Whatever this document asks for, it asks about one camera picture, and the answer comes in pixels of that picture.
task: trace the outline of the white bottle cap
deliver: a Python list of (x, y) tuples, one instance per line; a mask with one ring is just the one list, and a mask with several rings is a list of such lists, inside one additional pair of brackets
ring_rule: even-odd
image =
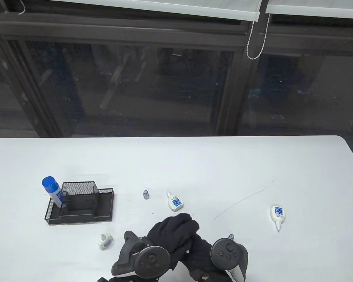
[(280, 221), (275, 221), (275, 223), (276, 223), (277, 231), (280, 232), (281, 222)]

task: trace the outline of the black glove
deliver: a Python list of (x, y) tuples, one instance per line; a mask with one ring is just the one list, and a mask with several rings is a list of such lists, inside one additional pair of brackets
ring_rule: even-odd
[(232, 281), (225, 270), (218, 269), (210, 259), (212, 245), (195, 234), (192, 237), (192, 247), (189, 253), (184, 254), (180, 260), (190, 272), (190, 276), (196, 281), (204, 281), (204, 273), (209, 274), (212, 282)]
[(108, 282), (131, 282), (131, 281), (132, 282), (158, 282), (158, 279), (156, 278), (145, 279), (134, 275), (134, 276), (121, 277), (121, 278), (113, 277)]
[(170, 268), (174, 270), (178, 261), (191, 248), (191, 237), (196, 235), (199, 224), (189, 214), (178, 214), (158, 222), (149, 231), (147, 238), (170, 254)]

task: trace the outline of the glue bottle label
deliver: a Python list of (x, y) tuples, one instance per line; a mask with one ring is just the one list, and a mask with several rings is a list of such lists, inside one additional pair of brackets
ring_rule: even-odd
[(59, 193), (56, 194), (56, 196), (59, 198), (60, 202), (63, 202), (63, 199), (61, 198), (62, 191), (60, 190)]
[(177, 197), (174, 197), (172, 201), (175, 207), (179, 207), (182, 204)]
[(108, 246), (110, 246), (110, 244), (111, 244), (111, 240), (109, 240), (108, 242), (106, 242), (105, 244), (104, 244), (104, 248), (107, 248)]
[(277, 217), (282, 217), (282, 208), (275, 207), (274, 212)]

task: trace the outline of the black mesh pen holder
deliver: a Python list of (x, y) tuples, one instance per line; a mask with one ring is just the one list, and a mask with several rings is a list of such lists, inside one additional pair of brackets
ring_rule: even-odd
[(62, 206), (50, 199), (45, 220), (49, 225), (111, 221), (113, 189), (98, 189), (94, 181), (64, 182)]

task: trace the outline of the scratch mark on table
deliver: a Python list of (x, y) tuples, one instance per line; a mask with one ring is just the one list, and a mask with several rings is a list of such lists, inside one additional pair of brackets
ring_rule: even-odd
[[(260, 193), (260, 192), (263, 192), (263, 191), (265, 191), (265, 189), (263, 189), (263, 190), (261, 190), (261, 191), (259, 191), (259, 192), (253, 193), (252, 195), (250, 195), (250, 196), (248, 196), (248, 197), (245, 197), (244, 199), (241, 199), (240, 201), (238, 201), (238, 202), (232, 204), (232, 205), (231, 205), (230, 207), (228, 207), (225, 211), (227, 211), (228, 209), (234, 207), (236, 204), (239, 204), (240, 202), (243, 202), (244, 200), (247, 200), (248, 198), (251, 198), (252, 196), (255, 196), (256, 194), (258, 194), (258, 193)], [(214, 218), (214, 220), (212, 220), (212, 221), (215, 221), (215, 220), (216, 220), (219, 216), (221, 216), (225, 211), (223, 211), (223, 212), (221, 212), (219, 215), (217, 215), (217, 216)]]
[(46, 193), (42, 193), (41, 191), (39, 191), (38, 189), (36, 189), (39, 193), (41, 193), (42, 195), (48, 196), (48, 194)]

